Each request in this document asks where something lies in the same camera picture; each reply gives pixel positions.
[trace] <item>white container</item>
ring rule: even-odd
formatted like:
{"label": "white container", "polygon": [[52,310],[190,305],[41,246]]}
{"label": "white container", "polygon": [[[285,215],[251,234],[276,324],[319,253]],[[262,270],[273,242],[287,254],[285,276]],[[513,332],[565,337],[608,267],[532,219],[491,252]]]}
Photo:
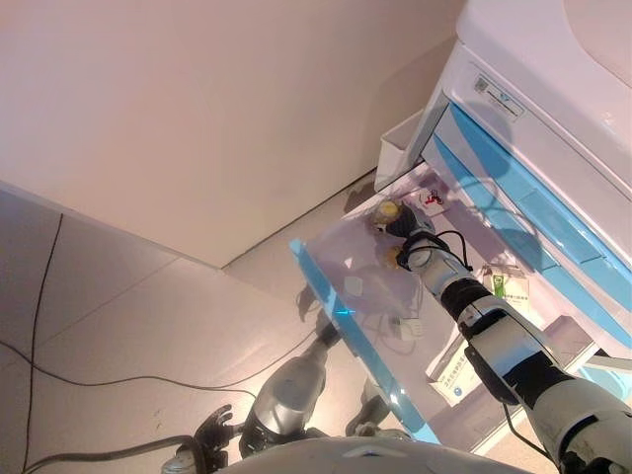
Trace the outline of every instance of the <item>white container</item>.
{"label": "white container", "polygon": [[402,166],[402,159],[406,147],[413,139],[413,134],[422,117],[421,109],[417,113],[398,123],[380,137],[382,147],[379,151],[379,161],[375,174],[375,190],[379,191],[393,182],[393,175],[397,170],[408,168]]}

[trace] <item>black cable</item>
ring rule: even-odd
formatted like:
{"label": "black cable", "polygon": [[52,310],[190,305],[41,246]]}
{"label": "black cable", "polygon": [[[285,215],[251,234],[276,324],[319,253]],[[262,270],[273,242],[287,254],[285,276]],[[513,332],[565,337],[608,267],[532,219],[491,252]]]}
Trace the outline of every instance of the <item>black cable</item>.
{"label": "black cable", "polygon": [[266,365],[265,367],[259,369],[257,372],[252,373],[252,374],[248,375],[247,377],[242,378],[241,380],[237,380],[235,382],[230,382],[230,383],[226,383],[224,385],[219,385],[219,386],[195,385],[195,384],[192,384],[192,383],[180,382],[178,380],[173,380],[171,378],[161,377],[159,375],[137,375],[137,376],[128,377],[128,378],[122,378],[122,379],[118,379],[118,380],[110,380],[110,381],[107,381],[107,382],[78,382],[76,380],[71,380],[69,378],[66,378],[63,375],[58,375],[58,374],[56,374],[56,373],[54,373],[54,372],[52,372],[50,370],[47,370],[47,369],[43,368],[42,366],[40,366],[40,365],[38,365],[36,363],[32,363],[31,360],[26,355],[22,354],[20,352],[20,350],[18,350],[17,348],[15,348],[14,346],[12,346],[9,343],[6,343],[4,341],[0,341],[0,346],[4,346],[5,348],[9,349],[10,351],[13,351],[17,356],[19,356],[21,359],[23,359],[26,363],[32,365],[35,370],[43,373],[44,375],[48,375],[51,378],[55,378],[55,379],[60,380],[62,382],[68,383],[70,385],[76,385],[78,387],[105,387],[105,386],[108,386],[108,385],[116,385],[116,384],[119,384],[119,383],[132,382],[132,381],[135,381],[135,380],[158,380],[158,381],[161,381],[161,382],[167,382],[167,383],[171,383],[173,385],[178,385],[180,387],[191,388],[193,390],[201,390],[201,391],[207,391],[207,392],[245,393],[245,394],[250,395],[254,399],[256,399],[257,395],[255,395],[253,392],[251,392],[249,390],[238,389],[238,388],[229,389],[228,387],[232,387],[232,386],[238,385],[240,383],[243,383],[243,382],[245,382],[247,380],[250,380],[251,378],[256,377],[260,373],[268,370],[270,367],[275,365],[277,362],[279,362],[283,358],[289,356],[289,354],[291,354],[293,351],[298,349],[302,344],[305,343],[305,341],[307,341],[309,339],[309,337],[313,333],[314,333],[314,331],[310,331],[309,334],[307,334],[307,336],[305,338],[303,338],[298,344],[294,345],[291,349],[286,351],[283,355],[280,355],[275,360],[270,362],[268,365]]}
{"label": "black cable", "polygon": [[524,437],[522,434],[518,433],[515,428],[514,428],[514,424],[512,423],[512,417],[510,416],[510,411],[507,408],[507,405],[504,403],[503,404],[503,410],[505,410],[505,418],[507,418],[507,424],[510,426],[510,430],[513,433],[513,435],[515,437],[517,437],[519,440],[521,440],[522,442],[524,442],[527,446],[529,446],[532,449],[535,449],[537,452],[539,452],[540,454],[542,454],[544,457],[546,457],[548,460],[551,460],[551,456],[549,456],[549,453],[546,452],[544,449],[542,449],[541,447],[535,445],[534,443],[532,443],[531,441],[529,441],[526,437]]}
{"label": "black cable", "polygon": [[63,221],[63,214],[59,214],[59,222],[57,223],[57,230],[55,236],[52,239],[52,245],[50,246],[50,253],[48,254],[48,260],[46,266],[43,269],[43,275],[41,277],[41,283],[39,284],[38,303],[36,304],[36,312],[33,317],[33,330],[31,332],[31,360],[34,362],[31,364],[29,373],[29,410],[27,412],[27,435],[26,435],[26,447],[24,450],[24,462],[22,464],[22,470],[27,468],[29,462],[29,449],[31,447],[31,417],[33,414],[33,385],[35,381],[35,359],[36,359],[36,341],[38,338],[38,317],[40,316],[41,298],[43,296],[43,289],[46,285],[46,279],[48,277],[48,271],[50,270],[50,263],[52,262],[52,255],[55,252],[57,246],[57,240],[59,238],[59,231],[61,230],[61,222]]}
{"label": "black cable", "polygon": [[135,377],[122,378],[120,380],[112,380],[112,381],[108,381],[108,382],[77,382],[75,380],[71,380],[69,378],[66,378],[66,377],[64,377],[62,375],[57,375],[56,373],[51,372],[51,371],[39,366],[36,363],[32,363],[31,360],[26,355],[22,354],[18,349],[16,349],[15,347],[10,345],[9,343],[5,343],[4,341],[0,341],[0,346],[4,346],[5,348],[13,351],[15,354],[20,356],[26,363],[31,364],[35,368],[35,370],[43,373],[44,375],[48,375],[49,377],[56,378],[57,380],[60,380],[60,381],[65,382],[65,383],[68,383],[70,385],[76,385],[78,387],[105,387],[107,385],[116,385],[118,383],[131,382],[131,381],[134,381],[134,380],[158,380],[158,381],[161,381],[161,382],[172,383],[174,385],[178,385],[178,386],[181,386],[181,387],[192,388],[194,390],[203,390],[203,391],[207,391],[207,392],[245,393],[245,394],[250,395],[253,398],[257,398],[257,395],[255,395],[253,392],[250,392],[248,390],[242,390],[242,389],[238,389],[238,388],[228,389],[228,388],[206,387],[206,386],[202,386],[202,385],[193,385],[191,383],[179,382],[178,380],[172,380],[170,378],[161,377],[159,375],[140,375],[140,376],[135,376]]}
{"label": "black cable", "polygon": [[436,237],[440,237],[441,235],[445,235],[445,234],[457,235],[458,238],[461,240],[461,253],[463,254],[463,264],[464,264],[463,267],[465,267],[467,270],[471,272],[472,267],[470,267],[470,264],[467,261],[467,247],[465,246],[465,237],[463,237],[463,234],[461,234],[458,230],[444,230],[443,232],[439,232],[438,234],[436,234]]}
{"label": "black cable", "polygon": [[108,452],[64,452],[60,454],[54,454],[49,457],[40,459],[38,462],[31,464],[29,467],[23,469],[23,474],[31,474],[37,470],[43,468],[48,464],[54,462],[104,462],[114,461],[116,459],[123,459],[126,457],[137,456],[139,454],[145,454],[147,452],[155,451],[157,449],[163,449],[165,447],[173,446],[175,444],[184,444],[191,450],[196,463],[196,473],[206,474],[206,463],[204,462],[204,455],[198,442],[188,435],[170,436],[164,439],[158,439],[156,441],[147,442],[138,446],[129,447],[127,449],[121,449],[119,451]]}
{"label": "black cable", "polygon": [[461,260],[461,258],[458,255],[456,255],[454,252],[452,252],[451,250],[445,250],[444,248],[439,247],[437,245],[423,245],[421,247],[415,247],[413,250],[409,250],[408,251],[408,255],[407,255],[406,260],[408,261],[410,256],[413,255],[415,252],[421,252],[422,250],[441,250],[441,251],[444,251],[445,253],[450,254],[452,257],[454,257],[459,262],[459,264],[461,264],[467,270],[471,271],[471,269],[472,269],[471,267],[466,266],[465,262],[463,262],[463,260]]}

